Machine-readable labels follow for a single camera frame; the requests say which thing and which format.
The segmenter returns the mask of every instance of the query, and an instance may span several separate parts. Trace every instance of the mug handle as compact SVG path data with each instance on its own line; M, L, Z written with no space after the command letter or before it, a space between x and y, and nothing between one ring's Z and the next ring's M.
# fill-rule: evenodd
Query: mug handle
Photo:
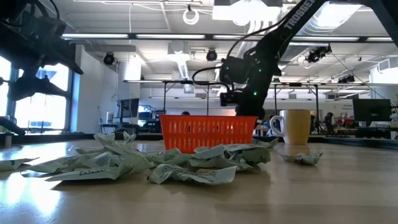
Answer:
M284 120L284 117L282 117L282 116L273 116L273 117L271 118L271 120L269 121L269 125L271 126L271 130L272 130L273 132L275 132L276 135L278 135L278 136L280 136L280 137L284 137L285 134L282 133L282 132L280 132L278 129L276 129L276 128L274 127L274 121L275 121L276 119L279 120L279 121L282 123L283 120Z

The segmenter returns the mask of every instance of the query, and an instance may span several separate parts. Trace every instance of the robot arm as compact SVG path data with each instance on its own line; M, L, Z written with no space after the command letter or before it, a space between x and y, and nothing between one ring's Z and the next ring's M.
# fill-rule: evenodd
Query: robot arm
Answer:
M236 115L264 117L262 109L274 75L281 76L278 61L295 34L318 9L329 0L301 0L280 22L244 54L243 59L227 57L220 71L220 80L247 83L242 92L229 91L220 95L221 105L238 105ZM374 10L398 46L398 9L396 0L335 0L336 4L363 4Z
M28 4L30 13L24 12ZM60 38L66 24L59 19L58 9L56 5L54 7L57 18L50 18L38 0L0 1L0 55L10 61L14 68L24 71L15 83L8 82L10 100L21 100L34 93L68 95L48 78L37 78L39 67L61 63L74 72L83 74L74 61L70 43ZM42 13L39 18L34 16L36 8Z

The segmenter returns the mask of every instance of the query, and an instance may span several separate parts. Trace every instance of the orange basket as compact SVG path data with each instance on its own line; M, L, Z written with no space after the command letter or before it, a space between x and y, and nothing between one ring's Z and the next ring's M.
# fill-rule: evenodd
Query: orange basket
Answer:
M166 149L195 153L199 146L249 144L257 117L160 115Z

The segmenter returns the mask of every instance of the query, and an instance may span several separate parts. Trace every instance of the wooden table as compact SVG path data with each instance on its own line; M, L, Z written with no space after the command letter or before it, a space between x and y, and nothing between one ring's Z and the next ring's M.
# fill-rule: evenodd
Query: wooden table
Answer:
M29 145L0 159L74 154L94 141ZM152 150L142 142L139 148ZM319 151L316 167L272 161L238 173L232 184L146 181L148 172L118 181L46 182L0 172L0 223L398 223L398 151L309 144L281 151Z

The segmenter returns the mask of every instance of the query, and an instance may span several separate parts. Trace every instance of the crumpled receipt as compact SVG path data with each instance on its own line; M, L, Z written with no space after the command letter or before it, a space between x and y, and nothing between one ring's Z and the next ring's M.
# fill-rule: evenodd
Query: crumpled receipt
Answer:
M151 168L153 164L144 156L136 153L128 155L119 165L119 167L79 169L78 171L67 172L48 178L46 181L59 180L88 180L88 179L112 179L136 174Z
M253 169L252 166L245 163L244 161L235 161L227 159L223 156L217 156L212 159L190 159L188 160L189 168L228 168L236 166L236 171L244 171L247 169Z
M178 166L185 165L192 157L191 154L182 154L179 149L169 149L165 152L150 152L145 155L150 162L155 164L175 164Z
M34 159L13 159L7 161L0 161L0 171L18 169L23 163L33 161Z
M225 145L220 144L211 148L198 147L194 151L196 153L192 155L192 157L196 159L210 159L216 156L223 155L225 151Z
M88 148L74 148L79 154L91 154L91 153L102 153L102 152L112 152L117 155L126 157L130 153L138 152L134 149L134 140L136 135L129 135L127 132L123 132L124 142L116 142L114 140L115 136L113 134L95 134L94 138L103 145L103 147L88 147Z
M208 185L228 184L235 178L236 167L209 172L189 172L173 164L161 164L148 176L148 181L161 184L167 179L196 182Z
M237 171L253 169L259 163L271 161L270 149L278 143L270 144L253 139L252 144L225 144L215 147L198 147L196 154L188 161L190 168L227 168L236 166Z
M82 168L83 162L97 156L98 153L83 154L76 156L66 156L51 161L43 162L34 166L30 166L27 169L36 172L45 172L53 174L65 170L73 170L76 168Z
M99 143L101 143L101 145L106 146L108 144L114 144L114 133L112 134L101 134L101 133L97 133L94 135L94 139L99 141Z
M296 155L279 154L286 162L296 162L301 165L317 165L323 153L304 154L298 153Z

